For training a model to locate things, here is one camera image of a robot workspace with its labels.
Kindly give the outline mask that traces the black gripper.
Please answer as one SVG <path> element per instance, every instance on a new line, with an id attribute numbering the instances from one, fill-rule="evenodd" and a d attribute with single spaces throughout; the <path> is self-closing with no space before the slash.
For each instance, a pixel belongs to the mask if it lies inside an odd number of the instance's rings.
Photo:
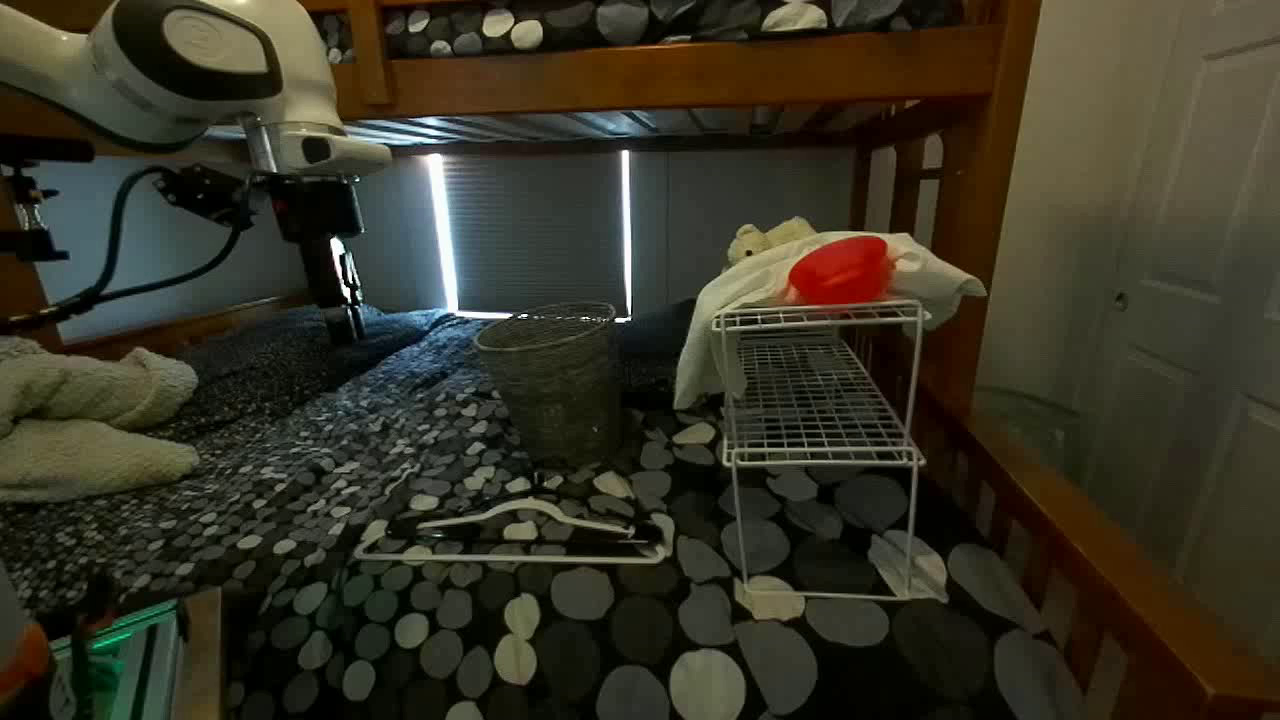
<path id="1" fill-rule="evenodd" d="M 358 211 L 349 179 L 297 179 L 269 182 L 279 236 L 300 251 L 313 302 L 331 341 L 358 337 L 356 289 L 342 262 L 342 241 L 358 233 Z"/>

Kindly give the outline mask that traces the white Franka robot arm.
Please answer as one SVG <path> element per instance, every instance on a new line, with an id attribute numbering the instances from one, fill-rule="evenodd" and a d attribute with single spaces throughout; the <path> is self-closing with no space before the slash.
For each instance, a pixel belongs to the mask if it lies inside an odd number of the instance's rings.
<path id="1" fill-rule="evenodd" d="M 111 0 L 87 33 L 3 4 L 0 85 L 126 146 L 187 146 L 241 125 L 313 298 L 336 337 L 356 332 L 336 241 L 358 226 L 349 179 L 391 150 L 342 132 L 323 40 L 300 0 Z"/>

